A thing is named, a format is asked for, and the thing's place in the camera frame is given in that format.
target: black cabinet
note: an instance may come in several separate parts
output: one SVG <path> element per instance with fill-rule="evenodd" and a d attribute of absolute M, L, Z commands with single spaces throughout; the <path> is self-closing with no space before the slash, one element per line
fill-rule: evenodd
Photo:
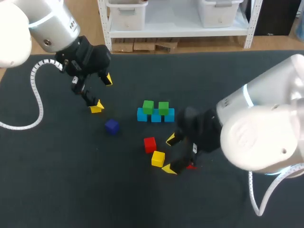
<path fill-rule="evenodd" d="M 255 36 L 288 36 L 301 0 L 263 0 Z M 247 5 L 247 18 L 250 18 Z"/>

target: wooden floor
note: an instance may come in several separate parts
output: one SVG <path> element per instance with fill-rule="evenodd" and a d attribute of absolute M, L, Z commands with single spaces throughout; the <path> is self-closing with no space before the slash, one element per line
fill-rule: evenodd
<path fill-rule="evenodd" d="M 66 5 L 81 27 L 81 35 L 86 35 L 91 44 L 104 44 L 104 37 L 98 14 L 97 0 L 65 0 Z M 243 49 L 245 37 L 183 38 L 177 53 L 211 51 L 250 50 L 304 50 L 304 43 L 297 40 L 294 28 L 289 36 L 254 37 L 251 49 Z M 33 41 L 32 54 L 45 54 Z M 0 79 L 5 70 L 0 69 Z"/>

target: black mat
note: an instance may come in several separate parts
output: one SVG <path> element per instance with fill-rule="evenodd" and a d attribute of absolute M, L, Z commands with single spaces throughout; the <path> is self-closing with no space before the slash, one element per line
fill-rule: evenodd
<path fill-rule="evenodd" d="M 136 110 L 145 99 L 213 107 L 244 83 L 298 51 L 114 55 L 107 87 L 89 86 L 105 111 L 90 114 L 70 91 L 71 78 L 43 66 L 37 86 L 43 100 L 42 123 L 27 131 L 0 128 L 1 228 L 299 228 L 303 227 L 304 177 L 285 180 L 263 217 L 248 196 L 247 172 L 235 168 L 219 150 L 200 157 L 199 169 L 180 176 L 150 165 L 143 139 L 155 136 L 170 162 L 183 146 L 165 140 L 172 123 L 140 123 Z M 29 74 L 31 56 L 8 70 L 0 84 L 0 120 L 25 125 L 38 116 Z M 117 136 L 104 130 L 108 118 L 120 123 Z M 258 204 L 273 177 L 254 175 Z"/>

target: cyan block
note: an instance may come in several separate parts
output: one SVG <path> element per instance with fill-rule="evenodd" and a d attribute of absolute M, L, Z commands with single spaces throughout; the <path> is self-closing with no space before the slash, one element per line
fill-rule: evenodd
<path fill-rule="evenodd" d="M 169 114 L 165 115 L 165 122 L 174 122 L 174 108 L 169 108 Z"/>
<path fill-rule="evenodd" d="M 151 115 L 151 122 L 152 123 L 160 123 L 162 121 L 162 116 L 159 115 L 158 109 L 153 109 L 153 114 Z"/>
<path fill-rule="evenodd" d="M 148 115 L 143 113 L 143 108 L 137 109 L 137 121 L 140 122 L 147 122 L 148 121 Z"/>

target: small red object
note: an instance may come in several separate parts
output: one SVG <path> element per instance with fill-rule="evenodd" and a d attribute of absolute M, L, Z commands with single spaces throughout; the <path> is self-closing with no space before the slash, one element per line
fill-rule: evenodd
<path fill-rule="evenodd" d="M 193 166 L 193 165 L 188 165 L 187 166 L 187 170 L 196 170 L 197 167 Z"/>
<path fill-rule="evenodd" d="M 154 151 L 156 151 L 156 142 L 154 137 L 145 138 L 143 141 L 146 153 L 153 153 Z"/>

